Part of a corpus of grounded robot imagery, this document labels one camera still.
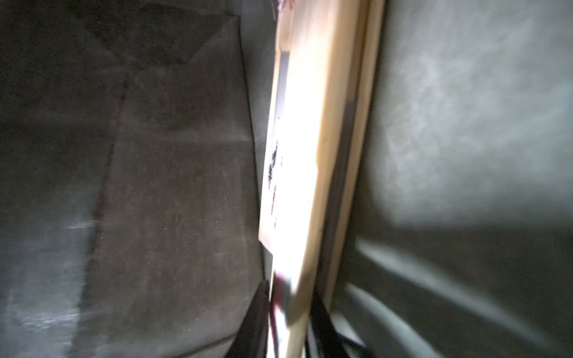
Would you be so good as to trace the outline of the olive green tote bag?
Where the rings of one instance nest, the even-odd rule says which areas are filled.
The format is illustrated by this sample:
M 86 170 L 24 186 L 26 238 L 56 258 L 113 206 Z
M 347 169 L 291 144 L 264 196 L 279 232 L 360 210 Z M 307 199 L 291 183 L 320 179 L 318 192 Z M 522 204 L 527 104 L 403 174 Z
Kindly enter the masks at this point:
M 1 355 L 223 357 L 273 1 L 1 3 Z M 331 318 L 351 357 L 572 355 L 572 3 L 387 1 Z

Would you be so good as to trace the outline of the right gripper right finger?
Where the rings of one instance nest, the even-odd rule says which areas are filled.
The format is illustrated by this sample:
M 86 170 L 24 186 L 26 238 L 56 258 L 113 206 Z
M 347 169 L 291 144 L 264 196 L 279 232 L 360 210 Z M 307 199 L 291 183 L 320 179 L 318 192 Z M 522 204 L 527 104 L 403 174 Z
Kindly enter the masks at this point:
M 314 291 L 307 326 L 306 357 L 350 358 L 374 356 L 368 348 L 337 333 L 325 304 L 318 292 Z

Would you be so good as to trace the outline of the pink fan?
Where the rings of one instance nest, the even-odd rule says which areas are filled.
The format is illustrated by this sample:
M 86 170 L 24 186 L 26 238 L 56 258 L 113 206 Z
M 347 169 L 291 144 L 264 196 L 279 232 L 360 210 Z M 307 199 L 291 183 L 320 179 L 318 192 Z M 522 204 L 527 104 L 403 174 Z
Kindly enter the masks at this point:
M 340 142 L 382 1 L 281 1 L 259 239 L 272 256 L 268 357 L 303 355 Z

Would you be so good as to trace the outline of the colourful floral folding fan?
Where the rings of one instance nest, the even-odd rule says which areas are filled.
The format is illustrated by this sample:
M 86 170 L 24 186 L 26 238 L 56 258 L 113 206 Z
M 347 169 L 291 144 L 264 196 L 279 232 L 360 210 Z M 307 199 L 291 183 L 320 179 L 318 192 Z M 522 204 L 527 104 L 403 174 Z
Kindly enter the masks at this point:
M 331 307 L 346 241 L 372 100 L 384 0 L 361 1 L 346 92 L 343 127 L 323 225 L 316 291 Z

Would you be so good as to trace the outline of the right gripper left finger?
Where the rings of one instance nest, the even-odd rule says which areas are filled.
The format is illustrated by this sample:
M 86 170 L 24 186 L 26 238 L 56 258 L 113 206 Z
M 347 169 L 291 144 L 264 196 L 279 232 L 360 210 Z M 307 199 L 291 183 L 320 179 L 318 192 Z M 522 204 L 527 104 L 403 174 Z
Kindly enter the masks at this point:
M 268 281 L 259 284 L 237 335 L 224 358 L 264 358 L 269 338 Z

